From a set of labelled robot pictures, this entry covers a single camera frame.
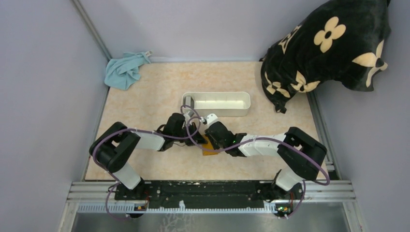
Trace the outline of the orange leather card holder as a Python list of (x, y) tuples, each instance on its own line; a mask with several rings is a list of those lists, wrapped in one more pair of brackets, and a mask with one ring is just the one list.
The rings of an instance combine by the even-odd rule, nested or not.
[(206, 141), (205, 144), (201, 144), (201, 147), (203, 148), (202, 155), (203, 156), (213, 156), (219, 154), (219, 152), (215, 152), (215, 148), (211, 144), (211, 141), (204, 135), (204, 139)]

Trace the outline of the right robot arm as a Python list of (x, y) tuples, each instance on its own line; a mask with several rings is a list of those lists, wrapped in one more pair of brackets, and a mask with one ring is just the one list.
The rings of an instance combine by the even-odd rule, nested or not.
[(327, 154), (327, 148), (297, 127), (277, 135), (234, 134), (221, 122), (207, 126), (211, 144), (233, 157), (280, 157), (287, 167), (277, 174), (274, 186), (290, 191), (303, 180), (316, 180)]

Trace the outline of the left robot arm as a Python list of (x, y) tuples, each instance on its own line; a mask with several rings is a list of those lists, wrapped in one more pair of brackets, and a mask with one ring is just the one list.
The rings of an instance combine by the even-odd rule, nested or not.
[(189, 123), (191, 113), (173, 113), (155, 131), (131, 129), (122, 122), (115, 122), (89, 148), (94, 162), (107, 171), (116, 181), (129, 190), (144, 184), (143, 178), (128, 163), (135, 149), (165, 151), (174, 143), (193, 146), (207, 144), (199, 132), (199, 127)]

